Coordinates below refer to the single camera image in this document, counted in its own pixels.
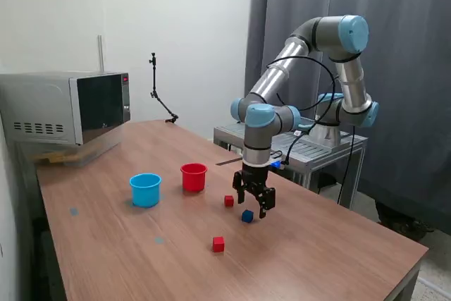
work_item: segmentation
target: blue cube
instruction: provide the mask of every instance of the blue cube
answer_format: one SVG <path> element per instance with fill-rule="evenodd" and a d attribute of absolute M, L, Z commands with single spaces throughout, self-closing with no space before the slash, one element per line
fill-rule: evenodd
<path fill-rule="evenodd" d="M 241 221 L 251 223 L 254 219 L 254 212 L 246 209 L 241 215 Z"/>

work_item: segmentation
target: floor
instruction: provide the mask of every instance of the floor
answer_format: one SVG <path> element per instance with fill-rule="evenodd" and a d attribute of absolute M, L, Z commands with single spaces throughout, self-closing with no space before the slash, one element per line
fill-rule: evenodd
<path fill-rule="evenodd" d="M 321 195 L 336 201 L 339 191 L 340 186 L 335 185 L 324 188 Z M 378 221 L 374 200 L 360 192 L 355 198 L 353 210 L 368 219 Z M 421 267 L 420 277 L 451 293 L 451 236 L 435 231 L 426 235 L 421 243 L 429 248 L 429 253 Z M 420 282 L 416 283 L 412 300 L 449 301 Z"/>

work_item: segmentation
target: blue joint cap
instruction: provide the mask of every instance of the blue joint cap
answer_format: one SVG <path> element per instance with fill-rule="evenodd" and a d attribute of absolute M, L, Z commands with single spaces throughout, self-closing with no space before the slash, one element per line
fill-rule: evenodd
<path fill-rule="evenodd" d="M 371 104 L 371 107 L 366 111 L 366 118 L 363 121 L 363 123 L 360 125 L 360 127 L 371 127 L 376 120 L 376 117 L 378 115 L 379 111 L 379 103 L 373 102 Z"/>
<path fill-rule="evenodd" d="M 323 95 L 324 95 L 324 93 L 323 94 L 320 94 L 319 96 L 318 96 L 318 100 L 320 100 L 321 98 L 323 98 Z M 333 99 L 335 100 L 335 99 L 341 99 L 341 98 L 343 98 L 344 97 L 344 94 L 343 93 L 335 93 L 334 95 L 333 95 Z M 328 102 L 329 100 L 330 100 L 330 98 L 332 98 L 332 93 L 326 93 L 326 95 L 324 95 L 324 99 L 323 100 L 321 100 L 321 102 Z"/>
<path fill-rule="evenodd" d="M 293 115 L 293 126 L 291 127 L 291 130 L 295 130 L 296 127 L 301 123 L 301 112 L 299 112 L 299 109 L 297 109 L 294 106 L 287 106 Z"/>
<path fill-rule="evenodd" d="M 268 104 L 252 104 L 246 110 L 246 126 L 265 127 L 274 121 L 276 113 L 274 107 Z"/>
<path fill-rule="evenodd" d="M 338 37 L 343 48 L 353 54 L 362 52 L 368 44 L 368 24 L 361 16 L 344 16 L 338 24 Z"/>
<path fill-rule="evenodd" d="M 232 117 L 235 120 L 240 121 L 240 102 L 241 102 L 241 98 L 237 98 L 235 100 L 232 101 L 232 104 L 230 105 L 230 114 L 232 115 Z"/>

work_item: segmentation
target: blue dot marker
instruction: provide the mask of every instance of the blue dot marker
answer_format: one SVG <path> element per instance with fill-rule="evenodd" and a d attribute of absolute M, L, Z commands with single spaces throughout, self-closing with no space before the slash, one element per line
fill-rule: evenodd
<path fill-rule="evenodd" d="M 70 215 L 72 215 L 72 216 L 77 216 L 77 215 L 78 215 L 78 209 L 76 209 L 76 208 L 71 208 L 71 209 L 70 209 Z"/>
<path fill-rule="evenodd" d="M 254 212 L 246 209 L 241 215 L 241 221 L 251 223 L 254 219 Z"/>

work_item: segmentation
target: wooden board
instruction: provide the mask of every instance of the wooden board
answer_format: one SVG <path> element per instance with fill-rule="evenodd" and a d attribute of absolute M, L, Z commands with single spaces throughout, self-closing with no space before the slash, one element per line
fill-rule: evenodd
<path fill-rule="evenodd" d="M 241 162 L 211 142 L 162 121 L 126 123 L 123 141 L 82 168 L 39 167 L 45 209 L 69 301 L 384 300 L 427 249 L 270 173 L 276 207 L 258 215 L 236 195 Z M 206 189 L 186 194 L 180 166 L 209 167 Z M 162 200 L 131 205 L 129 179 L 163 178 Z M 223 236 L 225 252 L 211 241 Z"/>

